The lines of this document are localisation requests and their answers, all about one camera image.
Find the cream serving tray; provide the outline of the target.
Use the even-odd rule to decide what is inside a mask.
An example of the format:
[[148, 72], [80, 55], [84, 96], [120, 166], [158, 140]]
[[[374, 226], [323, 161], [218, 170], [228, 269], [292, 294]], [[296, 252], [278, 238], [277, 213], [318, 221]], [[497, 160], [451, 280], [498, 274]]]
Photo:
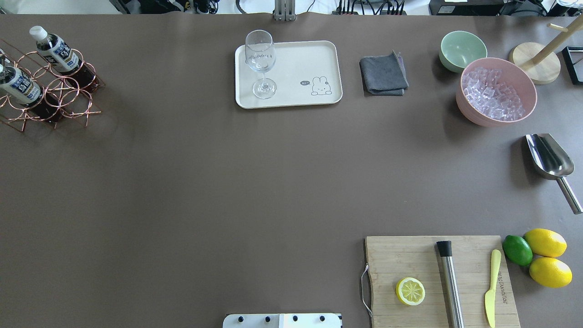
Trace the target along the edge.
[[325, 105], [343, 96], [337, 48], [327, 40], [275, 43], [275, 66], [267, 77], [277, 91], [270, 99], [252, 92], [260, 73], [245, 62], [245, 46], [235, 52], [235, 101], [245, 109]]

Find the grey folded cloth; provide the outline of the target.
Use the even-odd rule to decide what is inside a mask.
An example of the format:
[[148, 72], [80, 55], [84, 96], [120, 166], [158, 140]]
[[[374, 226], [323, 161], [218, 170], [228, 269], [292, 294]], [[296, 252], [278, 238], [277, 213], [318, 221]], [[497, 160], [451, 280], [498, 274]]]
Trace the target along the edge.
[[360, 68], [366, 91], [375, 96], [403, 96], [409, 83], [400, 53], [386, 56], [365, 56]]

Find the pink bowl of ice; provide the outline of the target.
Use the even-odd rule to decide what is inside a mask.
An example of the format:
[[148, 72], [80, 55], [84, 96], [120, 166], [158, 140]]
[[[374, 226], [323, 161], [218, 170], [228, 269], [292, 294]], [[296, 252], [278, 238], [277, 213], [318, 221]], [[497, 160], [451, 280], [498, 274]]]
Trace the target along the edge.
[[537, 90], [516, 65], [487, 57], [463, 70], [455, 98], [465, 118], [484, 127], [497, 127], [527, 118], [537, 105]]

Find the bamboo cutting board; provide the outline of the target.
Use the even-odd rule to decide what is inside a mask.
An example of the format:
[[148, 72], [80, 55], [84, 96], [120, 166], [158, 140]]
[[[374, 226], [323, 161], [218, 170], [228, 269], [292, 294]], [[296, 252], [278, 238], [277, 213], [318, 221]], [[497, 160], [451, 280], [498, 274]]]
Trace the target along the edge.
[[[436, 243], [450, 241], [464, 325], [487, 328], [484, 296], [490, 287], [490, 258], [502, 251], [499, 236], [367, 236], [366, 262], [374, 328], [449, 328], [449, 305]], [[402, 278], [420, 280], [426, 290], [418, 306], [396, 296]]]

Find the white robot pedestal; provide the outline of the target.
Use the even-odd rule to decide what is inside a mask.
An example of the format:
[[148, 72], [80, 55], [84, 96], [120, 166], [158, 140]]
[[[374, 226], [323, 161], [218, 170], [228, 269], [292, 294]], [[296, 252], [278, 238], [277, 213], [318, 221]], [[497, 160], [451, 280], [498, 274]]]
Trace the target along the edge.
[[223, 328], [342, 328], [337, 313], [254, 313], [227, 315]]

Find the steel ice scoop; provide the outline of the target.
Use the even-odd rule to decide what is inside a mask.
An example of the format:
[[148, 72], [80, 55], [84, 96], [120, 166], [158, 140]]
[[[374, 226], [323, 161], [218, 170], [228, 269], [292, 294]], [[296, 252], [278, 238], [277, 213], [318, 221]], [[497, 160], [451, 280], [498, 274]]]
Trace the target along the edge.
[[555, 180], [575, 215], [582, 213], [582, 206], [567, 181], [574, 172], [574, 163], [566, 151], [550, 133], [525, 135], [535, 169], [547, 180]]

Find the steel muddler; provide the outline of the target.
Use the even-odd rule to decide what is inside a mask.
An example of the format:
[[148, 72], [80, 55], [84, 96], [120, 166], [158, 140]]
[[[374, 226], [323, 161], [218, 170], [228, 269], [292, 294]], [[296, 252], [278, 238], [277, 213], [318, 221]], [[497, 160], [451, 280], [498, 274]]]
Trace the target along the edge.
[[460, 302], [460, 293], [455, 274], [451, 241], [437, 241], [437, 250], [439, 252], [443, 274], [446, 285], [446, 295], [449, 301], [450, 318], [452, 319], [453, 328], [464, 328], [464, 318]]

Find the tea bottle white cap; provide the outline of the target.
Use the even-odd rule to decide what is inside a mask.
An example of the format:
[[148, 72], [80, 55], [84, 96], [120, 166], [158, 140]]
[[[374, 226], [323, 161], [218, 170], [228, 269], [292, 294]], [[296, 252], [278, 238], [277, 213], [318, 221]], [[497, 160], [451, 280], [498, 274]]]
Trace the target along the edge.
[[87, 93], [95, 92], [99, 79], [79, 55], [58, 35], [48, 33], [42, 26], [33, 26], [29, 35], [36, 42], [38, 54], [44, 58], [60, 76], [70, 77]]

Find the whole lemon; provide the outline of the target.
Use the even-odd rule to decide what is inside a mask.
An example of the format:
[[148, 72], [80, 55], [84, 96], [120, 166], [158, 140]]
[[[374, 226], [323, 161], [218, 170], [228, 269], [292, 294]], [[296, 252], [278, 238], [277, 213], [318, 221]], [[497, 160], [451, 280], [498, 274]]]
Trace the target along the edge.
[[548, 288], [562, 288], [570, 284], [573, 274], [569, 265], [559, 259], [540, 257], [529, 266], [531, 278]]
[[523, 235], [533, 253], [543, 257], [557, 258], [567, 249], [567, 242], [560, 233], [550, 229], [531, 229]]

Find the lime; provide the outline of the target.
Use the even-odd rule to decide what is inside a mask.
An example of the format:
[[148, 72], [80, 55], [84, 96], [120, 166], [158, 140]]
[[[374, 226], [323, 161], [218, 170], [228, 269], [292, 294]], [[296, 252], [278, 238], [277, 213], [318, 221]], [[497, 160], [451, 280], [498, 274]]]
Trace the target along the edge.
[[533, 251], [523, 237], [507, 235], [502, 242], [502, 249], [506, 257], [519, 266], [527, 267], [533, 260]]

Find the green bowl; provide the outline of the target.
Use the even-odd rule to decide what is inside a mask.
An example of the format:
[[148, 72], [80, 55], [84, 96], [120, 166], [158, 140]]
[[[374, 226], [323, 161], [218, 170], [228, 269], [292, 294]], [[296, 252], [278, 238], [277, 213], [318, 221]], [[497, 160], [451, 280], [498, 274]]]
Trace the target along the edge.
[[451, 72], [461, 73], [471, 62], [487, 56], [484, 42], [468, 31], [449, 32], [440, 43], [440, 62]]

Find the wooden cup tree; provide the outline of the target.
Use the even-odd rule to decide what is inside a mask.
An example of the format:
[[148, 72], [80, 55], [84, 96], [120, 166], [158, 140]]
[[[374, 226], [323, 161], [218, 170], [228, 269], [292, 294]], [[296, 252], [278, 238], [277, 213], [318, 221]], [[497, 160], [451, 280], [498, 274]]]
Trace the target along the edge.
[[561, 71], [561, 64], [555, 50], [575, 32], [582, 29], [583, 17], [577, 16], [566, 27], [553, 23], [548, 23], [546, 26], [559, 31], [552, 41], [546, 45], [533, 42], [522, 43], [515, 46], [509, 54], [510, 62], [525, 71], [531, 81], [537, 85], [556, 81]]

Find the yellow plastic knife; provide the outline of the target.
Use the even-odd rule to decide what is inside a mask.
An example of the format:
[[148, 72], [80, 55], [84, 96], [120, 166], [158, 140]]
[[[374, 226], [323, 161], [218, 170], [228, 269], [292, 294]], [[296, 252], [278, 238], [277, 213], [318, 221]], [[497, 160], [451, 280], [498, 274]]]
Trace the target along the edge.
[[489, 289], [487, 289], [484, 295], [485, 315], [490, 328], [496, 327], [495, 304], [500, 265], [501, 251], [494, 249], [490, 254]]

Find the wine glass on tray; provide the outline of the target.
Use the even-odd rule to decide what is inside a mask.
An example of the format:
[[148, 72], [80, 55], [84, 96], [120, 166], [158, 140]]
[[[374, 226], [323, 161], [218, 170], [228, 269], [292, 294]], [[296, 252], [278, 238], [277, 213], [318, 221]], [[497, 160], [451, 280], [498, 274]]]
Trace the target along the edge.
[[245, 62], [261, 79], [253, 85], [253, 93], [260, 99], [269, 99], [277, 91], [275, 81], [265, 76], [275, 65], [276, 50], [271, 34], [263, 30], [251, 31], [245, 38]]

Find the copper wire bottle basket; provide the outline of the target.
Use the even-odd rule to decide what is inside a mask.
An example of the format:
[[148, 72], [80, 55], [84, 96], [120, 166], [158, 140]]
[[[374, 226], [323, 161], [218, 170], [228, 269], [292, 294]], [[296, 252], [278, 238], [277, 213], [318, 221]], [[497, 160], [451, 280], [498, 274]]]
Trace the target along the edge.
[[71, 76], [61, 75], [36, 51], [23, 52], [16, 46], [1, 40], [1, 63], [21, 69], [31, 77], [42, 90], [41, 105], [47, 112], [58, 118], [43, 118], [38, 113], [38, 104], [25, 106], [11, 95], [1, 91], [1, 123], [16, 131], [23, 132], [27, 123], [42, 122], [56, 129], [68, 120], [87, 127], [91, 116], [102, 113], [93, 98], [97, 91], [105, 87], [104, 81], [96, 74], [90, 83], [81, 86]]

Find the lemon half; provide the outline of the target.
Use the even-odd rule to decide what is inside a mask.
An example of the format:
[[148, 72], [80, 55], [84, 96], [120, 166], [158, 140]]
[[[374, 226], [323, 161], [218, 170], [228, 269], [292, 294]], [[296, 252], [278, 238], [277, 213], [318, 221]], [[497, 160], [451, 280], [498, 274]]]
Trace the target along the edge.
[[420, 280], [413, 277], [405, 277], [396, 283], [395, 294], [403, 304], [417, 306], [425, 299], [425, 288]]

